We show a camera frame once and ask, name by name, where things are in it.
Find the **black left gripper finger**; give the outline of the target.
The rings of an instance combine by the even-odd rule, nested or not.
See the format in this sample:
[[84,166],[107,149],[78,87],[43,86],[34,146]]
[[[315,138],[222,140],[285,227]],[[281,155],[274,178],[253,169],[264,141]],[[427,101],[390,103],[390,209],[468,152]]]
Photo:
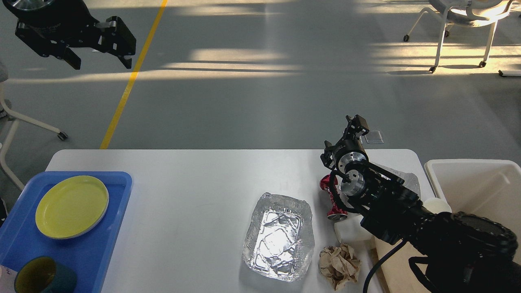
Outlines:
[[136,38],[122,18],[112,16],[105,22],[97,23],[96,28],[100,33],[96,50],[116,56],[126,69],[132,69]]
[[69,64],[73,69],[80,70],[81,69],[81,58],[74,53],[71,48],[65,48],[61,59]]

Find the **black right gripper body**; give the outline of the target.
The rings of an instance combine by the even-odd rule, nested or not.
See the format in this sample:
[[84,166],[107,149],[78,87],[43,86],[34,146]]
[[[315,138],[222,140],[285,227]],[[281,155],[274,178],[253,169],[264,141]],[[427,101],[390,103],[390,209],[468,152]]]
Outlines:
[[336,144],[324,141],[324,152],[320,155],[324,167],[330,170],[345,171],[350,162],[368,161],[361,142],[357,139],[340,139]]

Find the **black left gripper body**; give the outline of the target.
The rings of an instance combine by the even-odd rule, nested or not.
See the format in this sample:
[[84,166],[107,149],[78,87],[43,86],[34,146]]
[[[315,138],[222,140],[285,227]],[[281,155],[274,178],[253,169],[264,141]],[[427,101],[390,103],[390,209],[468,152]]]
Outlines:
[[67,47],[99,52],[102,32],[83,0],[4,0],[17,18],[15,35],[43,57],[62,57]]

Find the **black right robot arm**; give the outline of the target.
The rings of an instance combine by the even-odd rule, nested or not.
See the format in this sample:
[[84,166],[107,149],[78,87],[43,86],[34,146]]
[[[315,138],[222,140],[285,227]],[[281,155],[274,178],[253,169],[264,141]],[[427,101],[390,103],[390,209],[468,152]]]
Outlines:
[[324,142],[320,158],[331,172],[320,187],[333,207],[362,215],[365,230],[394,245],[368,273],[363,292],[381,265],[409,243],[422,254],[409,258],[409,267],[432,293],[519,293],[515,233],[474,214],[429,211],[403,178],[370,161],[361,143],[370,132],[366,120],[346,120],[337,143]]

